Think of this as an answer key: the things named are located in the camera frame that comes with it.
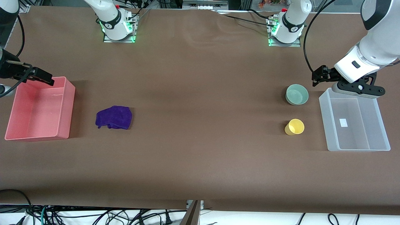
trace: white label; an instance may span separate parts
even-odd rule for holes
[[[339,119],[339,121],[340,121],[340,126],[341,126],[341,127],[348,127],[348,126],[347,126],[347,120],[346,120],[346,119]]]

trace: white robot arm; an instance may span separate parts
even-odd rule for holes
[[[378,98],[385,89],[374,86],[376,72],[400,56],[400,1],[364,0],[361,17],[368,34],[353,46],[333,69],[325,65],[312,74],[313,86],[324,81],[338,81],[335,92]]]
[[[132,13],[117,8],[112,0],[84,0],[94,10],[104,33],[112,40],[121,40],[133,32]]]
[[[116,7],[112,0],[84,0],[95,11],[103,32],[109,39],[121,40],[133,32],[132,13]],[[4,24],[14,23],[19,13],[18,0],[0,0],[0,29]],[[37,80],[53,86],[52,75],[37,67],[20,62],[17,56],[0,48],[0,78],[13,78],[18,82],[13,86],[0,84],[0,98],[10,96],[13,90],[26,80]]]
[[[304,22],[310,14],[312,4],[310,0],[293,0],[287,12],[278,14],[279,26],[271,33],[282,43],[293,43],[304,28]]]

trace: yellow cup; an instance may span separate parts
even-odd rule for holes
[[[304,123],[299,119],[292,119],[285,127],[287,135],[299,135],[304,131]]]

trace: brown paper sheet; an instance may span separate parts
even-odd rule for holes
[[[203,199],[214,210],[400,214],[399,67],[377,81],[391,151],[329,152],[318,97],[332,84],[312,88],[302,48],[268,47],[261,25],[151,10],[136,43],[111,44],[90,8],[32,7],[21,18],[20,59],[66,76],[76,98],[69,139],[0,139],[1,189],[43,205],[171,209]],[[321,14],[308,38],[312,66],[332,67],[365,34],[360,15]],[[17,26],[7,50],[20,42]],[[294,83],[310,92],[302,106],[284,99]],[[1,99],[0,137],[12,101]],[[130,130],[97,129],[96,113],[112,105],[132,108]],[[290,137],[293,118],[306,129]]]

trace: purple towel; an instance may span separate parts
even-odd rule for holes
[[[98,128],[108,126],[109,129],[125,129],[128,130],[132,121],[132,112],[129,107],[112,106],[101,110],[96,115],[96,125]]]

